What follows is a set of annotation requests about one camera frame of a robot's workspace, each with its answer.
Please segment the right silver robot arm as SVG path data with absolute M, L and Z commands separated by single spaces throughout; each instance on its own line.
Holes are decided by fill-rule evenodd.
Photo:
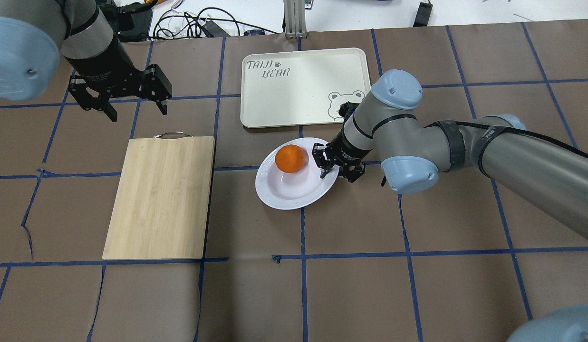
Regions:
M 383 182 L 400 194 L 431 188 L 441 172 L 474 167 L 588 240 L 587 153 L 528 131 L 509 114 L 421 126 L 413 111 L 423 92 L 409 72 L 392 69 L 360 103 L 342 104 L 338 135 L 312 148 L 321 177 L 336 167 L 340 177 L 355 182 L 372 150 Z

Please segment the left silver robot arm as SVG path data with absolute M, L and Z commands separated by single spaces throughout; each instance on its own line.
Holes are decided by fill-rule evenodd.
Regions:
M 111 99 L 135 96 L 167 114 L 172 84 L 159 65 L 137 69 L 94 0 L 0 0 L 0 99 L 42 95 L 60 58 L 75 74 L 68 92 L 113 122 Z

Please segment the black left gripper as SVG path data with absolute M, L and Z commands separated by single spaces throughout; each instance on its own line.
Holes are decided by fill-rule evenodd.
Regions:
M 68 57 L 68 62 L 76 72 L 68 91 L 83 110 L 101 111 L 115 123 L 118 113 L 110 97 L 136 96 L 153 101 L 162 115 L 168 114 L 173 86 L 159 65 L 150 64 L 140 71 L 123 47 L 108 47 L 94 57 Z

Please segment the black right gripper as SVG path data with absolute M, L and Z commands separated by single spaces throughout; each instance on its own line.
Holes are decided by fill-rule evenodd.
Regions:
M 341 167 L 339 177 L 349 183 L 356 182 L 366 171 L 363 159 L 370 153 L 369 149 L 354 146 L 341 129 L 337 136 L 326 144 L 314 143 L 312 148 L 313 160 L 321 169 L 320 178 L 324 179 L 335 165 Z

